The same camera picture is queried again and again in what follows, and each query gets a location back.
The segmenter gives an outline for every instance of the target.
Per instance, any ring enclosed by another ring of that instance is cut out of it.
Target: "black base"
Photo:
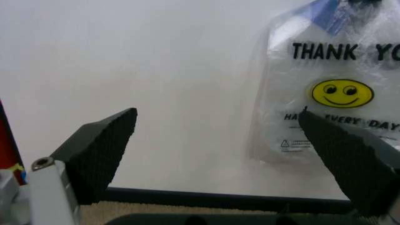
[[[353,210],[351,202],[344,200],[223,195],[117,187],[109,187],[102,200],[289,213],[347,214]]]

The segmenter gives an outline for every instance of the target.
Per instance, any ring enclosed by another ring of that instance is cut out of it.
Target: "white table surface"
[[[309,0],[0,0],[0,98],[26,166],[137,107],[113,187],[346,199],[245,150],[270,19]]]

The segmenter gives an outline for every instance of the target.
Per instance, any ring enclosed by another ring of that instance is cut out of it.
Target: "plastic bag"
[[[400,149],[400,3],[317,0],[270,24],[250,150],[263,161],[318,158],[298,125],[308,106]]]

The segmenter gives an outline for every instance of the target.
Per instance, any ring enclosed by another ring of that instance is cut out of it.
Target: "textured rubber pad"
[[[136,109],[130,108],[85,124],[51,154],[66,164],[79,204],[99,202],[115,175],[136,117]]]
[[[299,124],[343,193],[360,213],[387,212],[400,189],[400,178],[383,164],[363,139],[304,110]]]

